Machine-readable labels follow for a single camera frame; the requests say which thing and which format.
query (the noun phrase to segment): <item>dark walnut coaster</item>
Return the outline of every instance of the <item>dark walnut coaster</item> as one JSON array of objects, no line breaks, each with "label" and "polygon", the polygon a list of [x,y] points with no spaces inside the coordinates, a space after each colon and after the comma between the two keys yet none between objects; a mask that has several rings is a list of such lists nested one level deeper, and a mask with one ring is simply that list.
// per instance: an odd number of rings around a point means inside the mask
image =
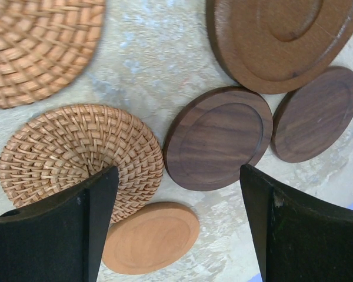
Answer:
[{"label": "dark walnut coaster", "polygon": [[272,147],[280,159],[299,163],[327,150],[353,118],[353,71],[329,68],[286,95],[274,117]]},{"label": "dark walnut coaster", "polygon": [[233,79],[264,94],[300,88],[353,34],[353,0],[207,0],[214,54]]},{"label": "dark walnut coaster", "polygon": [[241,165],[258,163],[271,136],[272,113],[259,94],[215,89],[175,118],[165,141],[165,166],[183,188],[220,189],[239,180]]}]

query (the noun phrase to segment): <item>light wooden coaster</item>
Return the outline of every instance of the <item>light wooden coaster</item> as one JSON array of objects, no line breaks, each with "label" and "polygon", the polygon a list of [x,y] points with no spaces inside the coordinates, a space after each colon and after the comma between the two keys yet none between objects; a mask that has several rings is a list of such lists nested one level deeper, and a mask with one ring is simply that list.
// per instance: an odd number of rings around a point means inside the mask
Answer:
[{"label": "light wooden coaster", "polygon": [[0,108],[45,99],[92,58],[105,0],[0,0]]},{"label": "light wooden coaster", "polygon": [[44,113],[11,137],[0,157],[0,182],[22,207],[110,165],[119,169],[113,223],[134,214],[157,191],[161,147],[146,124],[123,110],[72,105]]},{"label": "light wooden coaster", "polygon": [[353,34],[353,0],[207,0],[206,15],[223,70],[263,94],[311,82]]},{"label": "light wooden coaster", "polygon": [[103,262],[117,273],[150,273],[179,260],[198,235],[199,221],[189,208],[177,203],[150,204],[111,227]]}]

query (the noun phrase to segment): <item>wooden coaster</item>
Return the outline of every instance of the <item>wooden coaster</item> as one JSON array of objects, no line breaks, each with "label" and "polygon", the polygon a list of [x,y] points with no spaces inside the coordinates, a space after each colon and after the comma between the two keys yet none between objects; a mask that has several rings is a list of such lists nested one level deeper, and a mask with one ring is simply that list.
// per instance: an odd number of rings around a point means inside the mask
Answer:
[{"label": "wooden coaster", "polygon": [[272,113],[259,94],[215,89],[174,120],[164,146],[165,166],[186,189],[220,189],[238,181],[242,165],[258,163],[271,136]]},{"label": "wooden coaster", "polygon": [[315,79],[353,34],[353,0],[208,0],[223,69],[246,88],[285,93]]},{"label": "wooden coaster", "polygon": [[0,108],[70,84],[92,58],[104,9],[105,0],[0,0]]},{"label": "wooden coaster", "polygon": [[16,207],[67,189],[107,166],[119,169],[111,223],[136,213],[161,184],[161,147],[150,128],[124,110],[71,105],[25,124],[0,157],[0,182]]},{"label": "wooden coaster", "polygon": [[150,273],[179,260],[198,235],[199,221],[189,208],[149,204],[110,228],[102,259],[117,273]]},{"label": "wooden coaster", "polygon": [[280,159],[298,163],[327,150],[353,118],[353,71],[329,68],[286,95],[274,117],[272,147]]}]

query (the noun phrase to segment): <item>marble countertop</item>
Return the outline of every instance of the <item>marble countertop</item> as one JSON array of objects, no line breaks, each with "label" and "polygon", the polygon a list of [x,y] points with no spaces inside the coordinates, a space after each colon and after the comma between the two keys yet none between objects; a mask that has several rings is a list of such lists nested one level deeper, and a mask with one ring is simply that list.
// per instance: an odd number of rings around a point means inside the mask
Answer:
[{"label": "marble countertop", "polygon": [[[40,113],[72,103],[104,103],[138,116],[163,143],[176,114],[208,90],[236,85],[218,66],[205,27],[204,0],[107,1],[98,50],[85,72],[49,99],[0,110],[0,153],[12,134]],[[353,70],[353,37],[333,65]],[[263,95],[272,111],[284,95]],[[353,202],[353,120],[320,156],[290,164],[268,149],[257,167],[320,199]],[[180,261],[143,276],[124,276],[101,266],[98,281],[248,281],[259,272],[239,183],[192,192],[165,173],[151,202],[191,207],[201,234]],[[0,187],[0,214],[13,209]]]}]

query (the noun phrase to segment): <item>woven rattan trivet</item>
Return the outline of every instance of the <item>woven rattan trivet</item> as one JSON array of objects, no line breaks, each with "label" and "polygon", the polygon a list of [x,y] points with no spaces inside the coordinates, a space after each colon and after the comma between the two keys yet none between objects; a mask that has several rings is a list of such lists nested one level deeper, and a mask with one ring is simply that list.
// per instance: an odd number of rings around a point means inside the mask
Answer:
[{"label": "woven rattan trivet", "polygon": [[0,157],[0,181],[22,207],[108,165],[119,169],[113,223],[134,214],[156,192],[164,168],[161,148],[149,127],[123,110],[72,105],[44,113],[11,137]]},{"label": "woven rattan trivet", "polygon": [[0,0],[0,108],[45,99],[91,59],[105,0]]}]

